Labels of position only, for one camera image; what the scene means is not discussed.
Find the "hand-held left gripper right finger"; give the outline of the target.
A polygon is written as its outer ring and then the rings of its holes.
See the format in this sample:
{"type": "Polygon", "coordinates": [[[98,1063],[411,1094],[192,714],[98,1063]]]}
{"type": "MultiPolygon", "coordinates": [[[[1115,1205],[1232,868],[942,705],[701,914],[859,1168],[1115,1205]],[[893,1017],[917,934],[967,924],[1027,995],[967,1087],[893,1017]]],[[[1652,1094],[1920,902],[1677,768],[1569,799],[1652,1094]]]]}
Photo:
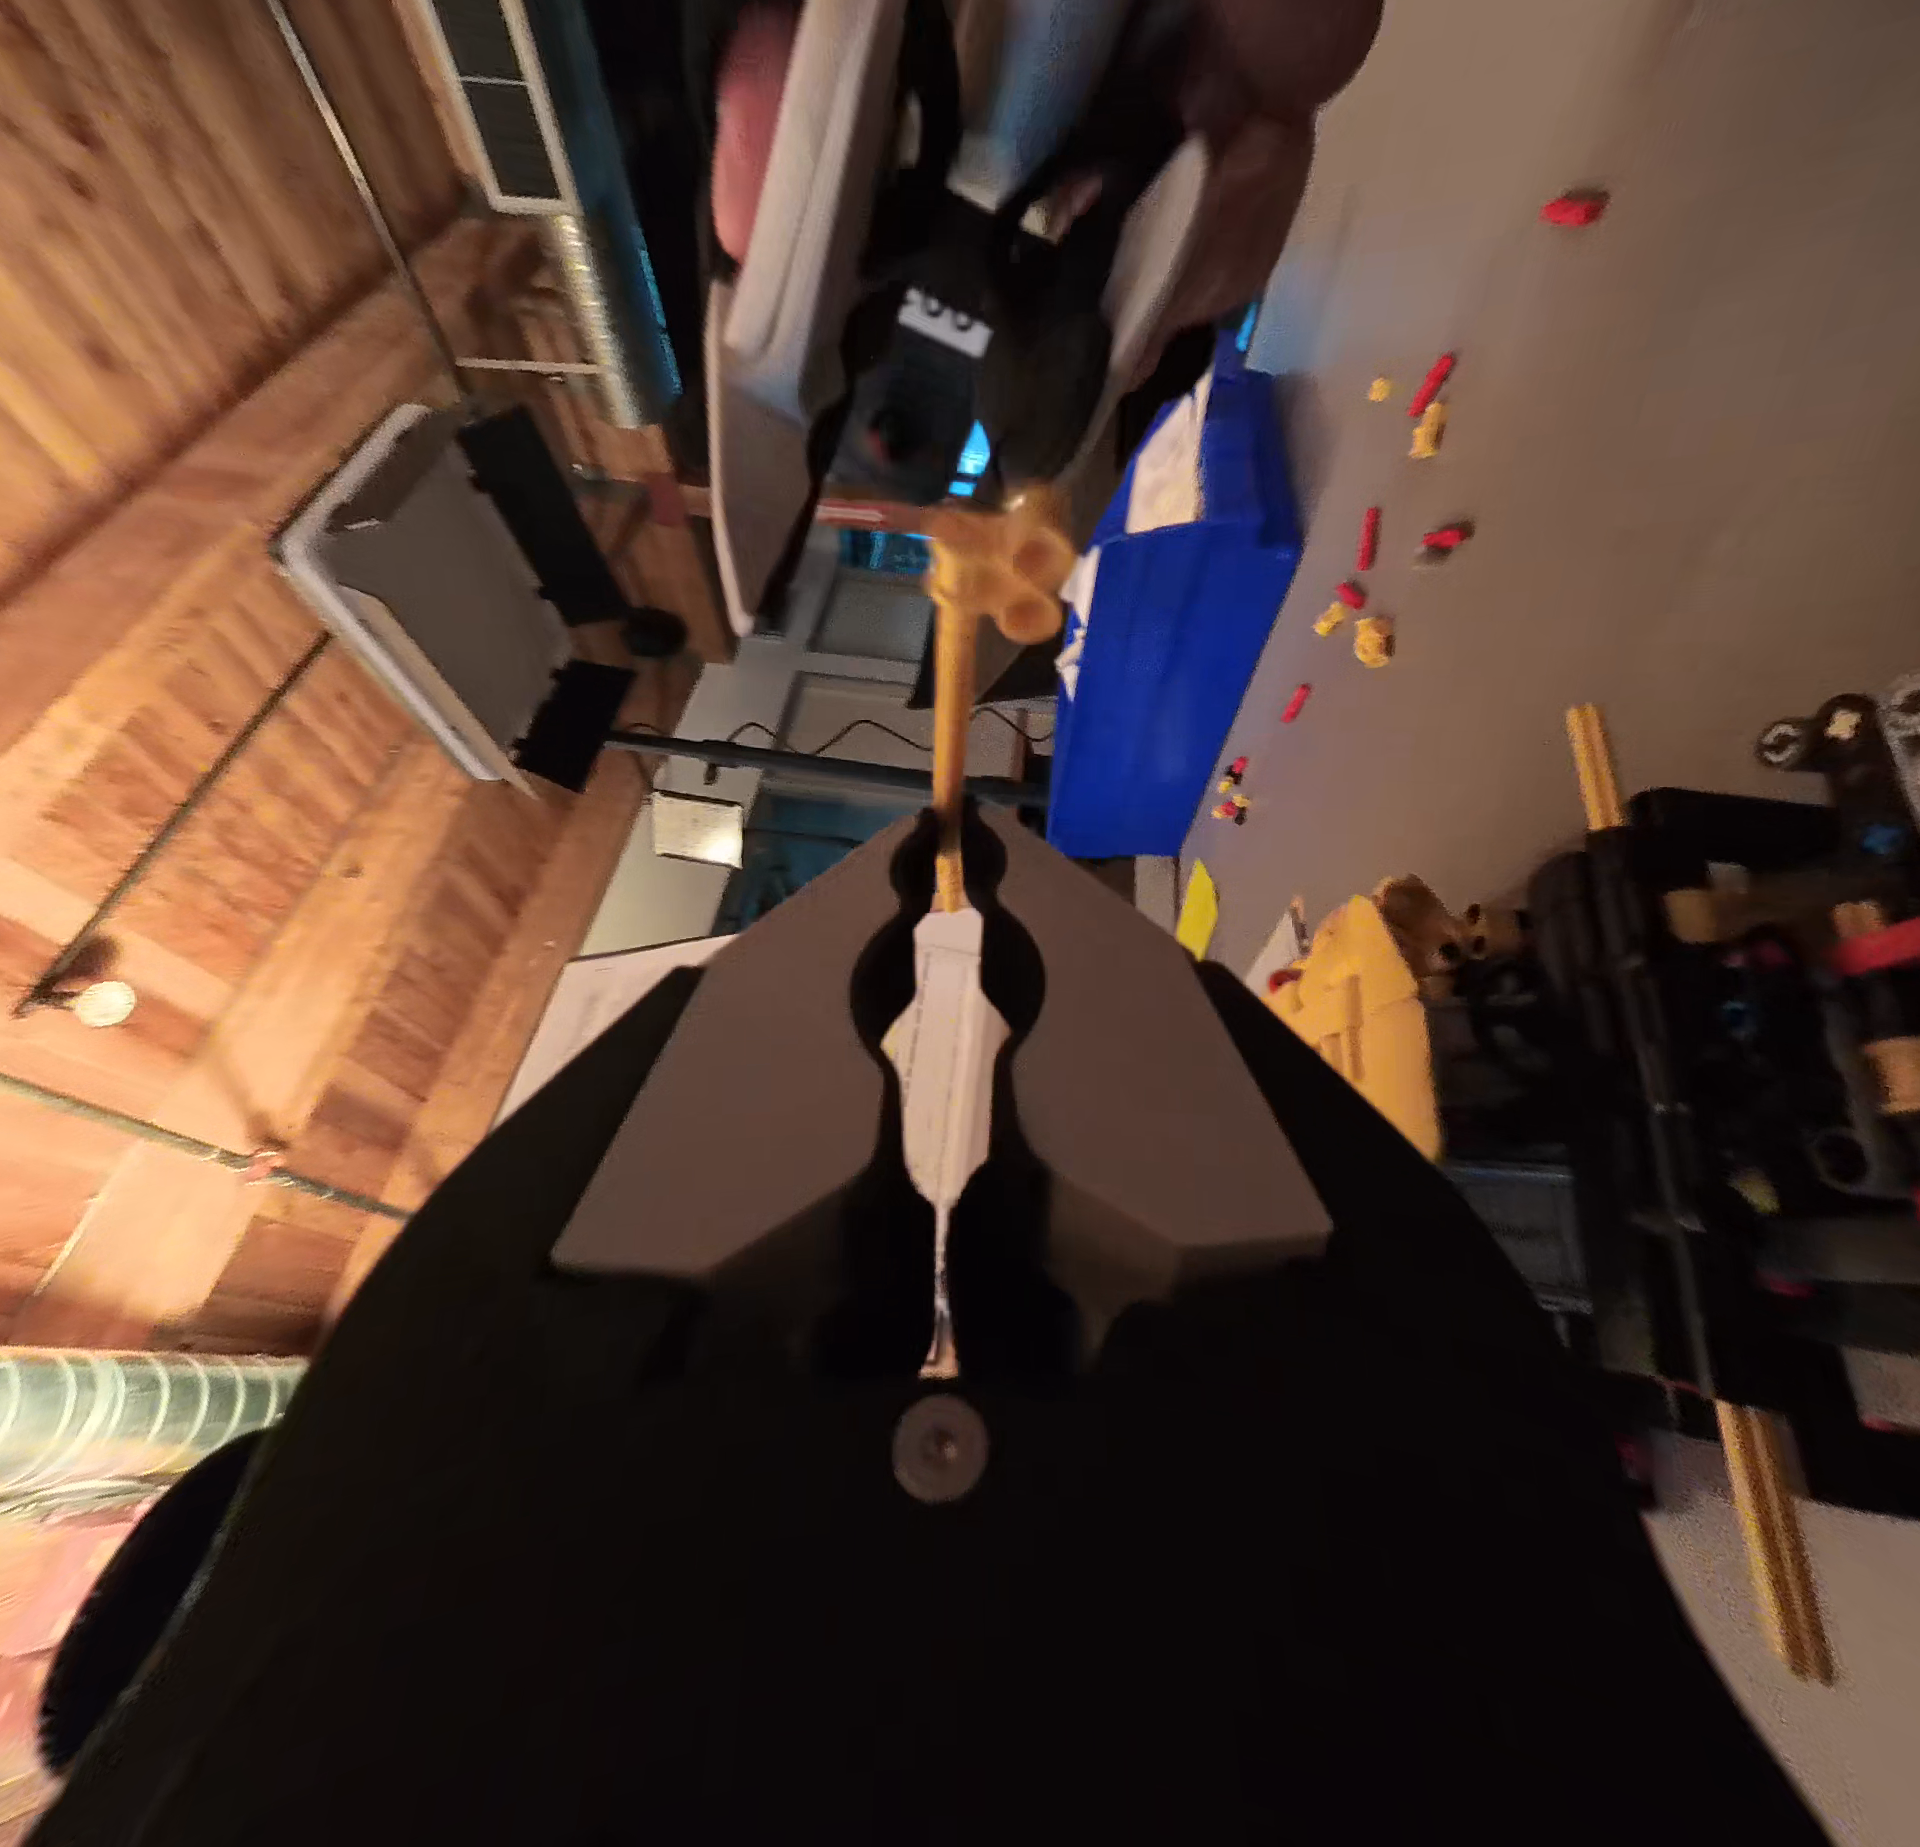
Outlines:
{"type": "Polygon", "coordinates": [[[1330,1249],[1330,1210],[1193,957],[1008,813],[967,813],[977,981],[1005,1024],[958,1193],[963,1335],[1120,1312],[1330,1249]]]}

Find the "white wall vent grille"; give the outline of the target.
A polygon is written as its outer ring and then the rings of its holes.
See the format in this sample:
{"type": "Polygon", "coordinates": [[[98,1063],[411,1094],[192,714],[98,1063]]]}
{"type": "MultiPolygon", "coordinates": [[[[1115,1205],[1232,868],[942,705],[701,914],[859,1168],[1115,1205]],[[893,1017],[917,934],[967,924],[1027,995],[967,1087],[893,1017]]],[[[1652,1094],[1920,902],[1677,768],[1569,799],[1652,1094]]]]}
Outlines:
{"type": "Polygon", "coordinates": [[[577,222],[567,126],[525,0],[411,0],[480,192],[511,222],[577,222]]]}

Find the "yellow flexible brick rod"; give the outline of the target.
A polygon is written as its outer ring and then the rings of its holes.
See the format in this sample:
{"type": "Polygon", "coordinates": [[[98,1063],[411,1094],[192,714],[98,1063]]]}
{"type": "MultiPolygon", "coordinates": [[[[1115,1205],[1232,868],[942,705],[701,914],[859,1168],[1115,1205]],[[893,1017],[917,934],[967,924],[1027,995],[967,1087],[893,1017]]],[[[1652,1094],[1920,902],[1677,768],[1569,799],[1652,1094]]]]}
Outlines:
{"type": "Polygon", "coordinates": [[[1057,483],[1017,490],[1005,511],[933,511],[933,813],[938,813],[938,912],[963,899],[963,785],[977,634],[1017,648],[1065,634],[1065,585],[1079,573],[1070,501],[1057,483]]]}

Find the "blue plastic bin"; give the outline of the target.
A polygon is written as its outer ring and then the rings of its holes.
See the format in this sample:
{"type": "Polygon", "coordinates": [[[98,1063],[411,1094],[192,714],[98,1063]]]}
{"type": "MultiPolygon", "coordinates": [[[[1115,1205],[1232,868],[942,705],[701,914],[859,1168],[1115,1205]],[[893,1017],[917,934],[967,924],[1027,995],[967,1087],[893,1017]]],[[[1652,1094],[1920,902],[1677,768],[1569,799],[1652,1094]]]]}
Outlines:
{"type": "Polygon", "coordinates": [[[1217,334],[1084,551],[1057,673],[1053,826],[1065,858],[1178,858],[1301,567],[1274,381],[1217,334]]]}

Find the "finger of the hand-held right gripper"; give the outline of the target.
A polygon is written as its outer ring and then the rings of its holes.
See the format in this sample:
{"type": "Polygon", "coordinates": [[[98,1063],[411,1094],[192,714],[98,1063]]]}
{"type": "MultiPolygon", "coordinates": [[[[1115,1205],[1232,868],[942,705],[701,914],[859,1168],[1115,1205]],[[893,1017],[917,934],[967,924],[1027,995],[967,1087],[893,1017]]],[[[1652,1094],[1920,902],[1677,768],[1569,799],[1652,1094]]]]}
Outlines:
{"type": "Polygon", "coordinates": [[[1178,284],[1191,275],[1206,192],[1208,192],[1208,137],[1180,132],[1163,173],[1120,213],[1111,284],[1103,284],[1111,374],[1103,374],[1097,423],[1111,423],[1120,394],[1158,364],[1178,284]]]}
{"type": "Polygon", "coordinates": [[[755,144],[747,250],[704,300],[712,548],[732,634],[801,548],[825,490],[825,430],[849,396],[843,334],[880,187],[898,144],[912,0],[795,0],[781,41],[749,33],[715,96],[715,163],[755,144]]]}

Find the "printed paper sheet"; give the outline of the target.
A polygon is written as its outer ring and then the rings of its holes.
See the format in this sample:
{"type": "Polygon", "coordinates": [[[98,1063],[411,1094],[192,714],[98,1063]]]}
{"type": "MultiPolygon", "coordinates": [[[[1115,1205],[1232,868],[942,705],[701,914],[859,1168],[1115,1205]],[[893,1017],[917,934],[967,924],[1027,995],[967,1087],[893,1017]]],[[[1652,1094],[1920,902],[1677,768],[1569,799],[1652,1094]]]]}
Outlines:
{"type": "Polygon", "coordinates": [[[690,934],[657,952],[574,957],[550,1004],[494,1112],[494,1130],[525,1112],[577,1052],[591,1052],[628,1008],[640,1008],[674,971],[704,971],[732,934],[690,934]]]}

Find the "grey panel with white frame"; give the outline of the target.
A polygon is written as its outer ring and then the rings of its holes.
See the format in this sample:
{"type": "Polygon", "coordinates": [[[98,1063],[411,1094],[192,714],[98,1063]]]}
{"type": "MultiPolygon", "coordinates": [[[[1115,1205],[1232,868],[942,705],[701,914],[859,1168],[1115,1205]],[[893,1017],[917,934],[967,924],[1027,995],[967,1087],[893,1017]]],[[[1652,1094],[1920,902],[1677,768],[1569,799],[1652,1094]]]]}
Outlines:
{"type": "Polygon", "coordinates": [[[591,785],[632,662],[591,662],[577,634],[632,595],[525,403],[391,403],[273,567],[467,776],[591,785]]]}

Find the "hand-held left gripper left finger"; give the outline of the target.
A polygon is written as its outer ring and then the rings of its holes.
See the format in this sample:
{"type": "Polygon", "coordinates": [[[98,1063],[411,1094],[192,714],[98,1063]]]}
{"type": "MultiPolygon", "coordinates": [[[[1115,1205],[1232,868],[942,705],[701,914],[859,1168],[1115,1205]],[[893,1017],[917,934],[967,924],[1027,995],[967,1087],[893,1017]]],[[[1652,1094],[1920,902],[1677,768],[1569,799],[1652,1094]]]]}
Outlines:
{"type": "Polygon", "coordinates": [[[938,1210],[887,1059],[933,858],[933,813],[898,819],[701,971],[550,1242],[558,1273],[701,1291],[801,1349],[938,1335],[938,1210]]]}

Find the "yellow toy brick model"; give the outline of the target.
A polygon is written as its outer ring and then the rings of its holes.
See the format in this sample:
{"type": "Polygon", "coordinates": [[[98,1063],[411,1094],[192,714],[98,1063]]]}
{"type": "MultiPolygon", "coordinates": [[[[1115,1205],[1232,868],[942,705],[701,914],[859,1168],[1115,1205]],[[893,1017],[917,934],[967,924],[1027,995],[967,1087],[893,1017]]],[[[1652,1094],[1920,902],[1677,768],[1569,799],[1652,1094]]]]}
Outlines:
{"type": "Polygon", "coordinates": [[[1831,1680],[1802,1501],[1916,1519],[1916,673],[1755,737],[1822,806],[1641,790],[1569,714],[1586,835],[1522,912],[1423,879],[1282,914],[1249,991],[1492,1232],[1609,1380],[1713,1429],[1759,1631],[1831,1680]]]}

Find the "person's right hand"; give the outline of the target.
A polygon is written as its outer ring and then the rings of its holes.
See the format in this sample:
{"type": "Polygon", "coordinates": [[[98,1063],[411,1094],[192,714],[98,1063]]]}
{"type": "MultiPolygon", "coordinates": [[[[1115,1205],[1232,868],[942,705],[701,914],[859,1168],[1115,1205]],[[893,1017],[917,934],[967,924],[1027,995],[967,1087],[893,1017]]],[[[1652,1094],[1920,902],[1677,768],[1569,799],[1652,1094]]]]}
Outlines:
{"type": "Polygon", "coordinates": [[[1363,73],[1383,0],[1193,0],[1180,126],[1208,187],[1148,359],[1263,300],[1317,163],[1323,107],[1363,73]]]}

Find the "silver ventilation duct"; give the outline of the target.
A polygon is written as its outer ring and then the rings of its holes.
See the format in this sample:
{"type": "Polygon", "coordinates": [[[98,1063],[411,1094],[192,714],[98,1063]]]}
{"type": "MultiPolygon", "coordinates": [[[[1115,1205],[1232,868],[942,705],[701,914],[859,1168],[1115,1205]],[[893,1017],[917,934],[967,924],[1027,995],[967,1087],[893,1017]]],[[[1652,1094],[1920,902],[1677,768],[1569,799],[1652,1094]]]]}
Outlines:
{"type": "Polygon", "coordinates": [[[0,1349],[0,1508],[78,1508],[164,1490],[273,1429],[308,1380],[292,1353],[0,1349]]]}

